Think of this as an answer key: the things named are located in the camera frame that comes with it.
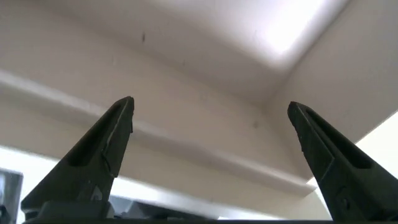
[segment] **white ceiling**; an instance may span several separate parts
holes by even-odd
[[[44,2],[201,82],[264,103],[347,1]]]

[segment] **wall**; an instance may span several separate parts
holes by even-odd
[[[0,68],[11,74],[103,107],[132,95],[136,99],[134,124],[145,123],[207,149],[300,175],[259,110],[43,10],[35,2],[1,1],[0,15]],[[60,158],[93,120],[84,114],[60,116],[65,112],[59,113],[52,104],[29,97],[16,100],[8,96],[13,90],[4,86],[1,90],[0,142],[4,145]],[[144,132],[142,127],[135,129]],[[280,217],[327,217],[313,194],[303,199],[156,148],[131,144],[121,175]]]
[[[1,6],[2,69],[105,108],[132,95],[136,121],[300,175],[259,110],[36,3],[2,1]]]
[[[307,164],[286,115],[290,101],[313,108],[353,142],[398,109],[396,21],[397,1],[351,1],[266,104],[302,167]]]

